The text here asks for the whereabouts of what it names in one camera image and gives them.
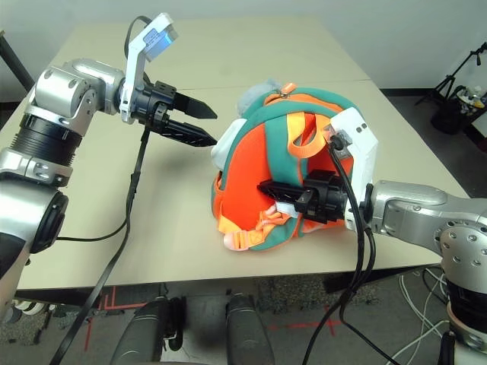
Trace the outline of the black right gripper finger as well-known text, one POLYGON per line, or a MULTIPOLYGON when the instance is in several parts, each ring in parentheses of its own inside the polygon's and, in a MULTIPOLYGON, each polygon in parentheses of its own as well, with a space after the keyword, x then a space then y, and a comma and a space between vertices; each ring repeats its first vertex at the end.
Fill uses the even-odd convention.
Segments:
POLYGON ((283 182, 264 181, 257 186, 258 190, 277 202, 285 202, 294 206, 304 206, 301 196, 304 190, 299 186, 283 182))

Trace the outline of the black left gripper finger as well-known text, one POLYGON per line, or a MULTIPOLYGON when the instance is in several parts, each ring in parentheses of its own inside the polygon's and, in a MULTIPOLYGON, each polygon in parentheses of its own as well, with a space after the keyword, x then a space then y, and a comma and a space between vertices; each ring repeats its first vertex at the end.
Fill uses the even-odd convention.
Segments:
POLYGON ((206 130, 189 123, 176 121, 168 122, 167 137, 193 147, 209 147, 217 144, 217 141, 206 130))
POLYGON ((201 100, 177 94, 177 110, 196 119, 217 119, 214 110, 201 100))

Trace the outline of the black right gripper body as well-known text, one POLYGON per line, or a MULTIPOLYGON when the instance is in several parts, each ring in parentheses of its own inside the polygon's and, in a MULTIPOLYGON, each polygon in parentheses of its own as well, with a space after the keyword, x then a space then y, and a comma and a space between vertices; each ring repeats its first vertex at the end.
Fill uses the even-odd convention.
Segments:
POLYGON ((344 182, 333 171, 313 170, 304 180, 299 212, 306 219, 323 224, 343 220, 346 203, 344 182))

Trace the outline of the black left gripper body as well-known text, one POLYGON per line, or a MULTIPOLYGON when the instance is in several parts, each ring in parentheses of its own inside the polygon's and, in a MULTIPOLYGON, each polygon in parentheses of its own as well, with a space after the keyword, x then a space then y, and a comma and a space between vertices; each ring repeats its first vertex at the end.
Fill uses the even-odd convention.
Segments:
POLYGON ((179 98, 177 89, 169 84, 146 83, 135 100, 135 118, 151 132, 176 132, 167 111, 176 108, 179 98))

